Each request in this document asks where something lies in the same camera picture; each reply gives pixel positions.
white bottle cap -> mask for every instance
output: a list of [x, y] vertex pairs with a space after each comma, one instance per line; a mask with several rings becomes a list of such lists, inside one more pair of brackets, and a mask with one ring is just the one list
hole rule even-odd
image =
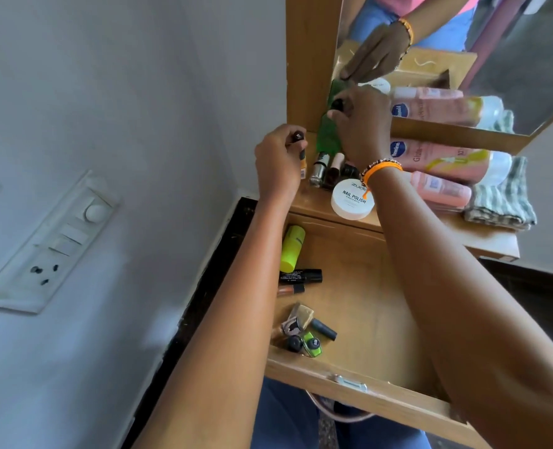
[[393, 89], [393, 97], [396, 99], [415, 99], [417, 96], [417, 88], [413, 87], [396, 87]]
[[482, 96], [482, 110], [480, 111], [480, 122], [478, 129], [492, 129], [497, 121], [503, 119], [503, 100], [498, 96]]
[[360, 87], [362, 87], [363, 85], [370, 85], [372, 88], [376, 88], [381, 93], [389, 94], [391, 92], [391, 84], [388, 82], [388, 80], [382, 77], [378, 77], [366, 83], [358, 84], [358, 86]]
[[330, 204], [335, 213], [347, 220], [359, 220], [366, 217], [374, 208], [374, 197], [362, 186], [360, 180], [342, 180], [333, 191]]
[[508, 152], [491, 151], [488, 170], [478, 184], [482, 186], [498, 186], [509, 176], [513, 158]]

yellow-green bottle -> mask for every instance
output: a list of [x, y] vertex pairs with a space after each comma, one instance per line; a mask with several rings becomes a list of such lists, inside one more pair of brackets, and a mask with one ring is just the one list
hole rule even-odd
[[303, 228], [298, 225], [289, 227], [282, 242], [282, 253], [280, 254], [280, 270], [282, 272], [293, 272], [305, 239], [306, 231]]

switch board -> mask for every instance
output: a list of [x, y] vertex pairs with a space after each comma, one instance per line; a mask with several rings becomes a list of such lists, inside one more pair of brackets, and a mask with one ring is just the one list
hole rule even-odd
[[[88, 171], [0, 271], [0, 307], [40, 313], [119, 202], [106, 182]], [[104, 217], [87, 219], [88, 208]]]

blue jeans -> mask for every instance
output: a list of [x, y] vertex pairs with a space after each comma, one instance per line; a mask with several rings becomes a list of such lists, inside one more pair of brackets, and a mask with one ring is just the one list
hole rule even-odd
[[[429, 37], [422, 39], [417, 46], [447, 50], [450, 52], [463, 52], [467, 33], [470, 30], [471, 21], [474, 18], [475, 8], [453, 17]], [[361, 11], [357, 14], [351, 25], [349, 39], [364, 42], [372, 30], [383, 23], [395, 22], [399, 16], [379, 5], [375, 0], [366, 0]]]
[[[356, 411], [335, 403], [335, 411]], [[255, 415], [251, 449], [318, 449], [318, 410], [306, 392], [265, 378]], [[422, 430], [374, 416], [336, 423], [340, 449], [430, 449]]]

hand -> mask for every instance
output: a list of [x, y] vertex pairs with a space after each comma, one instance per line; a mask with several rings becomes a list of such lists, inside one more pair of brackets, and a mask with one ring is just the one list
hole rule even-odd
[[403, 24], [377, 26], [343, 68], [340, 77], [363, 83], [390, 74], [408, 47], [409, 33]]
[[391, 100], [377, 89], [352, 86], [335, 96], [344, 112], [329, 110], [337, 125], [345, 156], [360, 173], [371, 163], [391, 156]]
[[302, 177], [299, 153], [307, 146], [307, 141], [292, 143], [291, 136], [305, 128], [282, 124], [266, 134], [255, 148], [255, 168], [258, 172], [260, 202], [271, 202], [286, 206], [293, 203]]

